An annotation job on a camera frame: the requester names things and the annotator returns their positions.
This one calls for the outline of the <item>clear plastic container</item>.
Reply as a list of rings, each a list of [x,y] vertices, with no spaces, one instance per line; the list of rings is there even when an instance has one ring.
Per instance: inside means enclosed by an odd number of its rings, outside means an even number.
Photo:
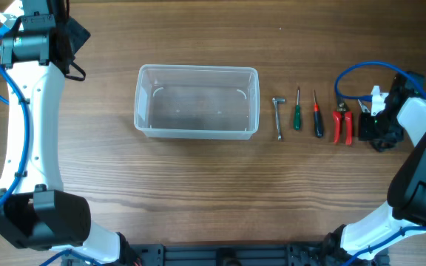
[[[260,123],[258,72],[238,66],[143,65],[133,118],[147,137],[248,140]]]

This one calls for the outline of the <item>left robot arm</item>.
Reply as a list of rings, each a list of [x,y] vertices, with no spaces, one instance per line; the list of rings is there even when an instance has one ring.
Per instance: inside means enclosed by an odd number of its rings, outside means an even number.
[[[89,265],[140,265],[126,238],[92,221],[64,191],[58,164],[61,95],[89,32],[68,1],[15,1],[0,13],[0,74],[8,86],[0,235],[18,249],[51,250]]]

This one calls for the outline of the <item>orange black needle-nose pliers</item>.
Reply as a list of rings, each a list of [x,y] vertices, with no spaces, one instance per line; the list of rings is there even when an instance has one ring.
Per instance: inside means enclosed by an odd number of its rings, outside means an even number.
[[[371,112],[370,109],[361,100],[358,100],[358,104],[359,104],[363,113],[370,113]]]

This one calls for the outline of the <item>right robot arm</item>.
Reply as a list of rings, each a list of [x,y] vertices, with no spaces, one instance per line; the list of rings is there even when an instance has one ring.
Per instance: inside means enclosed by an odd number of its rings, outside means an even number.
[[[387,96],[372,95],[373,109],[362,123],[376,149],[408,134],[413,151],[391,181],[386,201],[358,222],[341,225],[319,247],[321,265],[380,265],[391,246],[426,233],[426,94],[424,76],[396,74]]]

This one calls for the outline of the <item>silver L-shaped socket wrench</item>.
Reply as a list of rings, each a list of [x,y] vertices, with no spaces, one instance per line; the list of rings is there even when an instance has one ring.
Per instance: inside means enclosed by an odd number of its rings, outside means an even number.
[[[285,103],[285,98],[280,97],[274,97],[272,98],[272,102],[274,104],[274,111],[275,111],[275,120],[276,120],[276,127],[277,127],[277,139],[282,140],[282,132],[280,128],[280,112],[279,112],[279,105],[281,103]]]

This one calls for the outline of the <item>black red handled screwdriver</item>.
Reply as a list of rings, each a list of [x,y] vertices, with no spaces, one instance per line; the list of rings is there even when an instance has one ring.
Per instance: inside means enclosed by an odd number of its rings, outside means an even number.
[[[324,126],[320,106],[317,103],[316,92],[314,92],[314,134],[317,138],[324,137]]]

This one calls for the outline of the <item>red handled pruning shears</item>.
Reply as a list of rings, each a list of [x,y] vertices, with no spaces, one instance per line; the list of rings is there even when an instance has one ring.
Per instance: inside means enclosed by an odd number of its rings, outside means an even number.
[[[345,125],[345,144],[351,146],[354,133],[353,114],[341,96],[336,95],[336,101],[337,108],[332,114],[334,120],[334,143],[338,144],[341,138],[342,125]]]

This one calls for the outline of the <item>green handled screwdriver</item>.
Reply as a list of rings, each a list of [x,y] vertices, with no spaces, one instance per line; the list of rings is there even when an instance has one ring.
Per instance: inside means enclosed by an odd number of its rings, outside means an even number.
[[[297,100],[294,110],[294,129],[299,131],[301,129],[302,120],[301,120],[301,107],[300,107],[300,88],[297,87]]]

